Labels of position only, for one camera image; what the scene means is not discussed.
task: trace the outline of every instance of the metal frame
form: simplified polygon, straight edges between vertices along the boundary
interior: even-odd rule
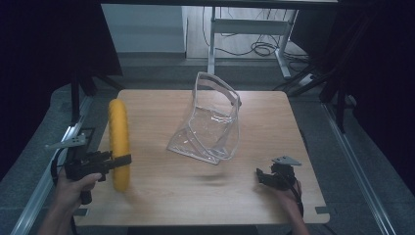
[[[278,64],[280,65],[281,73],[285,79],[291,78],[287,63],[284,58],[284,51],[287,42],[290,38],[291,30],[293,29],[294,20],[298,10],[291,10],[292,14],[286,21],[258,21],[258,20],[229,20],[217,19],[215,7],[211,8],[210,18],[210,44],[207,56],[207,72],[214,74],[214,37],[217,33],[242,33],[242,34],[267,34],[267,35],[282,35],[281,46],[275,51]]]
[[[327,104],[322,104],[322,108],[345,154],[351,172],[353,173],[354,178],[356,179],[357,184],[359,185],[360,190],[366,200],[366,203],[372,211],[372,214],[375,217],[375,220],[378,223],[378,226],[382,234],[396,234],[387,211],[385,210],[375,190],[372,188],[369,179],[366,177],[366,174],[364,173],[364,170],[360,165],[359,160],[357,159],[357,156],[353,151],[353,148],[349,144],[346,135],[337,126],[333,111],[328,107]]]

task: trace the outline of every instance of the human hand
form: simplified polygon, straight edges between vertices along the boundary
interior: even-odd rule
[[[301,183],[298,180],[296,180],[296,182],[294,183],[293,188],[297,191],[297,193],[301,197],[301,193],[302,193]],[[287,212],[290,210],[299,209],[298,204],[297,204],[297,198],[290,189],[285,190],[285,191],[278,190],[275,188],[271,188],[271,189],[284,211]]]
[[[53,203],[39,230],[39,235],[68,234],[70,218],[81,205],[80,193],[92,190],[101,173],[88,174],[78,181],[67,179],[65,169],[59,172]]]
[[[78,181],[67,179],[65,169],[59,173],[58,184],[55,189],[54,206],[63,212],[74,213],[81,205],[81,191],[90,191],[95,182],[102,177],[101,173],[88,174]]]
[[[301,183],[296,180],[293,185],[294,190],[301,197]],[[298,199],[292,190],[278,190],[271,188],[273,194],[276,196],[282,210],[286,213],[290,224],[292,226],[293,235],[309,235],[308,229],[302,220]]]

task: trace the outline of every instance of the wall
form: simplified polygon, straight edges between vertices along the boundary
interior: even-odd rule
[[[101,6],[117,52],[185,52],[181,6]]]

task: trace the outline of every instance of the aluminum rail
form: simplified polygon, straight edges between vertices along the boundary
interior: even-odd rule
[[[77,133],[79,132],[80,127],[82,126],[85,116],[87,115],[89,111],[89,107],[91,106],[93,98],[86,96],[82,104],[79,108],[80,110],[80,117],[79,121],[74,125],[70,126],[67,129],[67,132],[64,134],[64,137],[62,141],[71,139],[72,137],[75,137]],[[51,158],[51,161],[49,162],[47,168],[45,169],[45,172],[43,172],[42,177],[39,180],[39,183],[37,184],[36,188],[34,189],[33,193],[31,194],[30,199],[28,200],[21,217],[19,218],[18,222],[15,225],[15,228],[12,231],[12,235],[24,235],[27,234],[31,226],[34,223],[34,220],[37,218],[42,205],[45,203],[46,197],[48,196],[51,188],[52,188],[52,180],[50,176],[50,165],[53,160],[53,156]],[[61,165],[64,162],[65,158],[59,158],[58,159],[58,165]]]
[[[371,0],[99,0],[101,4],[206,6],[235,8],[273,8],[296,10],[337,10],[338,8],[361,8]]]
[[[353,149],[351,148],[351,145],[347,140],[346,135],[343,134],[336,125],[336,121],[334,120],[335,115],[333,111],[329,109],[329,107],[326,104],[322,104],[322,107],[327,119],[330,122],[333,132],[335,133],[336,138],[339,144],[341,145],[343,152],[345,153],[348,165],[350,166],[350,169],[357,181],[357,184],[360,187],[360,190],[366,200],[366,203],[368,204],[373,216],[375,217],[376,222],[378,223],[380,230],[382,231],[382,234],[396,234],[393,229],[392,223],[389,219],[388,213],[386,212],[378,195],[373,190],[368,178],[366,177],[366,174],[364,173],[362,166],[359,163],[359,160],[357,159],[356,154],[354,153]]]

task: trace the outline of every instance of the wooden table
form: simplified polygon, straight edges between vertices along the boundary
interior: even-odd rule
[[[89,214],[77,225],[246,225],[287,223],[270,190],[257,182],[255,169],[270,173],[272,159],[284,155],[302,163],[304,220],[326,223],[320,187],[301,140],[287,96],[278,91],[240,91],[240,145],[235,157],[218,165],[166,149],[191,99],[189,90],[123,90],[128,112],[131,182],[125,193],[112,178],[92,191]],[[108,127],[101,151],[110,150]]]

